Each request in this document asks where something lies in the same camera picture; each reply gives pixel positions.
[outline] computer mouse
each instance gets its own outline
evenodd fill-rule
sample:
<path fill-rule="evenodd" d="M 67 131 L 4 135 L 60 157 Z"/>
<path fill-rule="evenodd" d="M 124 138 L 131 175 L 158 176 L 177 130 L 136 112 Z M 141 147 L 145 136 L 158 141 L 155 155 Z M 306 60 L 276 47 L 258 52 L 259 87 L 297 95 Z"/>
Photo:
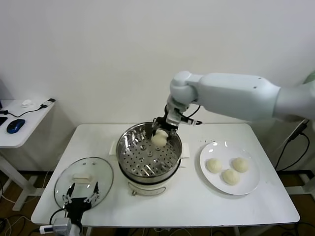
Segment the computer mouse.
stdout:
<path fill-rule="evenodd" d="M 8 125 L 8 127 L 6 128 L 6 131 L 10 134 L 14 134 L 18 132 L 24 124 L 25 124 L 24 119 L 16 119 Z"/>

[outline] cable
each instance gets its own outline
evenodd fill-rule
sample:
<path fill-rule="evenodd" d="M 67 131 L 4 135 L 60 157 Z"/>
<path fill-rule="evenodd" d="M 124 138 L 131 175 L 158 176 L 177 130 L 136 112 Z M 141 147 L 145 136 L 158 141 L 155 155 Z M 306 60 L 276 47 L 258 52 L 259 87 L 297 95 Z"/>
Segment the cable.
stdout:
<path fill-rule="evenodd" d="M 4 231 L 5 226 L 6 226 L 5 219 L 0 218 L 0 234 Z"/>
<path fill-rule="evenodd" d="M 171 233 L 169 236 L 172 236 L 173 234 L 175 234 L 177 231 L 179 231 L 179 230 L 185 230 L 186 232 L 187 232 L 187 234 L 189 234 L 189 236 L 192 236 L 190 233 L 189 233 L 189 231 L 187 230 L 187 229 L 185 229 L 185 228 L 181 228 L 181 229 L 177 229 L 177 230 L 175 230 L 173 233 Z"/>
<path fill-rule="evenodd" d="M 50 224 L 50 225 L 52 225 L 53 217 L 54 217 L 58 212 L 60 212 L 60 211 L 62 211 L 62 210 L 65 210 L 65 209 L 64 209 L 64 208 L 60 208 L 60 209 L 56 210 L 56 211 L 51 215 L 51 217 L 50 217 L 50 219 L 49 219 L 49 224 Z"/>
<path fill-rule="evenodd" d="M 282 152 L 281 152 L 281 154 L 280 154 L 280 156 L 279 156 L 279 158 L 278 158 L 278 161 L 277 161 L 277 163 L 276 163 L 275 170 L 277 169 L 277 167 L 278 167 L 278 165 L 279 165 L 279 162 L 280 162 L 280 160 L 281 160 L 281 158 L 282 158 L 282 155 L 284 154 L 284 150 L 286 149 L 286 146 L 287 146 L 289 143 L 290 143 L 290 141 L 288 140 L 288 141 L 286 142 L 285 146 L 283 147 Z"/>
<path fill-rule="evenodd" d="M 23 229 L 24 229 L 24 227 L 25 227 L 26 220 L 25 220 L 25 218 L 23 218 L 23 220 L 24 220 L 24 221 L 23 221 L 23 225 L 22 225 L 22 227 L 21 227 L 19 233 L 17 234 L 17 236 L 19 236 L 19 235 L 22 233 L 22 231 L 23 231 Z"/>
<path fill-rule="evenodd" d="M 37 233 L 37 232 L 39 233 L 39 228 L 33 229 L 31 232 L 29 232 L 28 236 L 31 236 L 32 233 Z"/>
<path fill-rule="evenodd" d="M 29 112 L 37 112 L 37 111 L 39 111 L 39 110 L 40 110 L 40 109 L 42 109 L 42 108 L 44 108 L 44 107 L 39 107 L 39 108 L 38 108 L 38 109 L 36 109 L 36 110 L 32 110 L 32 111 L 28 111 L 28 112 L 24 112 L 24 113 L 20 114 L 19 116 L 16 116 L 16 115 L 14 115 L 14 114 L 12 114 L 12 113 L 10 113 L 10 112 L 8 112 L 8 114 L 10 114 L 10 115 L 12 115 L 12 116 L 14 116 L 14 117 L 16 117 L 16 118 L 19 118 L 19 117 L 21 117 L 21 116 L 25 115 L 26 113 L 29 113 Z"/>
<path fill-rule="evenodd" d="M 299 226 L 300 225 L 308 225 L 308 226 L 311 226 L 313 229 L 315 229 L 314 225 L 312 225 L 310 223 L 307 223 L 307 222 L 297 222 L 297 223 L 294 224 L 294 227 L 291 228 L 291 229 L 283 227 L 281 225 L 278 225 L 278 227 L 280 227 L 280 228 L 282 228 L 284 230 L 289 230 L 289 231 L 294 230 L 295 231 L 295 235 L 293 233 L 291 233 L 291 232 L 284 232 L 284 233 L 281 234 L 281 236 L 299 236 Z"/>
<path fill-rule="evenodd" d="M 196 111 L 194 111 L 191 115 L 189 115 L 189 116 L 187 116 L 188 118 L 190 118 L 190 117 L 192 117 L 193 115 L 195 115 L 198 111 L 199 111 L 199 109 L 200 109 L 200 105 L 198 106 L 198 108 L 196 109 Z"/>
<path fill-rule="evenodd" d="M 137 231 L 138 231 L 138 229 L 135 229 L 135 230 L 130 234 L 130 236 L 133 236 L 134 233 L 137 232 Z"/>
<path fill-rule="evenodd" d="M 190 121 L 193 123 L 193 122 L 195 121 L 195 120 L 192 119 L 192 118 L 189 118 L 189 117 L 184 116 L 182 113 L 180 113 L 180 111 L 179 111 L 178 109 L 175 109 L 175 111 L 176 111 L 182 118 L 185 119 L 184 122 L 188 122 L 188 120 L 190 120 Z M 202 122 L 199 121 L 199 120 L 197 120 L 195 124 L 196 124 L 196 125 L 201 125 Z"/>
<path fill-rule="evenodd" d="M 162 229 L 162 228 L 153 228 L 153 229 L 157 233 L 162 232 L 163 230 L 165 230 L 165 229 Z"/>
<path fill-rule="evenodd" d="M 47 178 L 48 173 L 49 173 L 49 171 L 47 171 L 47 173 L 46 173 L 46 175 L 45 175 L 44 182 L 43 182 L 43 186 L 42 186 L 41 188 L 44 188 L 44 187 L 45 187 L 45 181 L 46 181 L 46 178 Z M 13 203 L 13 204 L 16 204 L 15 201 L 12 201 L 12 200 L 6 198 L 6 197 L 3 195 L 3 191 L 2 191 L 2 193 L 1 193 L 1 196 L 2 196 L 4 199 L 6 199 L 8 202 L 11 202 L 11 203 Z M 32 199 L 30 199 L 30 200 L 28 200 L 28 201 L 23 202 L 22 204 L 29 203 L 29 202 L 33 201 L 35 198 L 37 198 L 37 196 L 33 197 Z"/>
<path fill-rule="evenodd" d="M 304 137 L 307 139 L 307 147 L 306 147 L 304 153 L 303 153 L 303 154 L 300 156 L 300 158 L 297 159 L 297 161 L 295 161 L 293 164 L 291 164 L 291 165 L 289 165 L 289 166 L 287 166 L 287 167 L 285 167 L 285 168 L 283 168 L 283 169 L 281 169 L 281 170 L 279 170 L 279 171 L 284 171 L 284 170 L 290 168 L 291 166 L 294 166 L 296 163 L 298 163 L 298 162 L 303 158 L 303 156 L 304 156 L 304 155 L 306 154 L 306 152 L 309 150 L 310 143 L 311 143 L 309 137 L 308 137 L 306 134 L 304 134 L 304 133 L 301 133 L 300 135 L 304 136 Z"/>
<path fill-rule="evenodd" d="M 21 216 L 20 218 L 18 218 L 13 224 L 10 224 L 9 218 L 14 217 L 14 216 L 19 216 L 19 215 L 12 215 L 12 216 L 10 216 L 10 217 L 8 217 L 8 218 L 5 218 L 5 220 L 7 220 L 7 222 L 8 222 L 9 229 L 7 229 L 7 230 L 5 231 L 4 236 L 11 236 L 13 226 L 14 226 L 15 224 L 17 224 L 21 219 L 24 219 L 24 222 L 23 222 L 23 226 L 22 226 L 21 230 L 19 231 L 19 233 L 18 233 L 17 235 L 19 235 L 19 234 L 22 232 L 22 230 L 24 229 L 26 220 L 31 221 L 31 220 L 28 219 L 26 216 L 20 215 L 20 216 Z"/>
<path fill-rule="evenodd" d="M 273 152 L 270 154 L 270 156 L 272 156 L 273 154 L 275 154 L 276 151 L 278 151 L 278 149 L 281 148 L 281 147 L 283 146 L 283 144 L 286 143 L 286 141 L 291 137 L 291 135 L 294 134 L 295 131 L 296 131 L 296 130 L 301 126 L 301 124 L 303 124 L 305 121 L 306 121 L 305 124 L 308 124 L 308 122 L 309 122 L 308 119 L 302 120 L 302 121 L 294 128 L 294 130 L 292 131 L 292 133 L 290 133 L 290 135 L 287 136 L 286 139 L 285 139 L 275 150 L 273 150 Z"/>
<path fill-rule="evenodd" d="M 218 234 L 218 233 L 221 233 L 222 235 L 226 236 L 226 234 L 222 231 L 222 230 L 217 230 L 217 231 L 214 231 L 214 233 L 212 234 L 212 236 Z"/>
<path fill-rule="evenodd" d="M 1 182 L 1 180 L 0 180 L 0 185 L 1 185 L 1 195 L 2 195 L 4 193 L 4 189 L 3 189 L 3 184 Z"/>

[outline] white robotic arm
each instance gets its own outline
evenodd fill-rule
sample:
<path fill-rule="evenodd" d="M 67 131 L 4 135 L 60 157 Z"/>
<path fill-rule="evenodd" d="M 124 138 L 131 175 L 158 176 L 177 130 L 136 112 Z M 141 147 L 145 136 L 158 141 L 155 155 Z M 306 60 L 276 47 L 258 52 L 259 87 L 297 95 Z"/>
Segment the white robotic arm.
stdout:
<path fill-rule="evenodd" d="M 255 121 L 288 115 L 315 119 L 315 81 L 281 88 L 253 75 L 179 72 L 170 84 L 165 116 L 156 119 L 161 129 L 176 132 L 179 123 L 192 124 L 182 115 L 190 103 L 217 114 Z"/>

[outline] desk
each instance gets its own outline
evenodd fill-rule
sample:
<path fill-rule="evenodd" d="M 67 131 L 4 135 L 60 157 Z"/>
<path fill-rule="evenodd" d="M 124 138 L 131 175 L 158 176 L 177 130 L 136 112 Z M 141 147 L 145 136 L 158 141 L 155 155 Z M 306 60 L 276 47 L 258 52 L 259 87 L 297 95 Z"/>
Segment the desk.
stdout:
<path fill-rule="evenodd" d="M 78 126 L 32 214 L 32 222 L 49 223 L 52 213 L 59 209 L 54 200 L 58 176 L 74 161 L 91 156 L 104 158 L 111 164 L 114 181 L 107 197 L 97 207 L 83 214 L 84 226 L 257 226 L 292 223 L 300 219 L 267 155 L 247 124 L 182 125 L 178 133 L 182 142 L 189 146 L 190 158 L 185 160 L 185 168 L 179 169 L 170 179 L 176 183 L 159 196 L 132 196 L 117 158 L 108 155 L 113 141 L 117 141 L 130 126 Z M 260 182 L 256 190 L 245 196 L 233 196 L 218 191 L 205 179 L 198 168 L 199 154 L 206 143 L 214 140 L 238 143 L 252 155 L 260 168 Z"/>
<path fill-rule="evenodd" d="M 1 100 L 3 106 L 2 110 L 8 110 L 9 112 L 18 116 L 26 111 L 36 110 L 46 100 L 47 99 L 33 101 L 34 105 L 31 105 L 27 108 L 21 107 L 23 100 Z M 30 112 L 20 117 L 21 119 L 25 119 L 26 122 L 15 134 L 7 133 L 6 128 L 11 121 L 17 118 L 13 117 L 12 115 L 5 116 L 0 114 L 2 117 L 8 117 L 8 119 L 0 126 L 0 148 L 19 148 L 22 146 L 39 125 L 39 123 L 44 119 L 53 105 L 54 103 L 47 108 L 43 108 L 36 112 Z M 23 189 L 12 209 L 13 211 L 20 211 L 28 196 L 41 196 L 43 189 L 35 188 L 33 186 L 37 177 L 32 176 L 29 180 L 26 180 L 1 154 L 0 170 L 9 177 L 9 180 L 3 185 L 4 191 L 7 189 L 11 181 L 14 181 Z"/>

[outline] wooden floor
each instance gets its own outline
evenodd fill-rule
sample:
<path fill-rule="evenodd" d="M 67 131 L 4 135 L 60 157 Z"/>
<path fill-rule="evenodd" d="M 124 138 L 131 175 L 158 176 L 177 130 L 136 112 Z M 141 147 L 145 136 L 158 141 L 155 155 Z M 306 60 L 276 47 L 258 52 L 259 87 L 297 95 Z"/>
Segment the wooden floor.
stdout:
<path fill-rule="evenodd" d="M 36 187 L 42 187 L 43 180 L 45 175 L 40 175 L 37 182 L 35 183 Z M 48 182 L 50 176 L 48 175 L 46 179 L 46 183 Z M 4 184 L 7 180 L 7 177 L 0 173 L 0 180 Z M 283 175 L 281 176 L 281 180 L 285 186 L 301 186 L 303 185 L 301 179 L 298 175 Z M 14 183 L 12 183 L 5 192 L 5 196 L 13 201 L 15 201 L 19 194 L 21 193 L 21 189 Z M 301 216 L 301 222 L 307 222 L 315 225 L 315 202 L 310 195 L 299 195 L 299 196 L 291 196 L 297 210 Z M 14 223 L 20 216 L 14 216 L 17 214 L 22 214 L 26 216 L 28 219 L 31 218 L 32 212 L 34 211 L 36 204 L 39 198 L 35 198 L 32 201 L 26 203 L 22 210 L 19 212 L 12 212 L 13 203 L 8 202 L 5 199 L 1 198 L 0 202 L 0 218 L 9 218 L 9 221 Z M 26 221 L 26 224 L 23 227 L 23 220 L 20 220 L 14 227 L 12 228 L 11 236 L 28 236 L 29 232 L 38 226 L 33 224 L 32 222 Z M 285 225 L 287 228 L 293 228 L 294 225 Z M 244 232 L 247 227 L 240 228 L 240 232 Z M 176 229 L 172 229 L 170 232 L 162 231 L 161 233 L 157 233 L 154 229 L 145 229 L 143 234 L 143 229 L 137 229 L 137 231 L 133 234 L 133 236 L 169 236 Z M 198 228 L 198 229 L 187 229 L 192 236 L 210 236 L 211 229 L 210 228 Z M 299 225 L 299 236 L 315 236 L 315 229 L 308 225 Z M 130 236 L 135 229 L 131 229 L 129 233 L 118 231 L 114 228 L 94 228 L 92 231 L 92 236 Z M 233 228 L 212 228 L 213 236 L 233 236 L 234 231 Z M 180 230 L 173 234 L 174 236 L 188 236 L 187 232 L 184 230 Z M 274 226 L 267 232 L 263 233 L 262 236 L 297 236 L 294 230 L 284 230 L 279 226 Z"/>

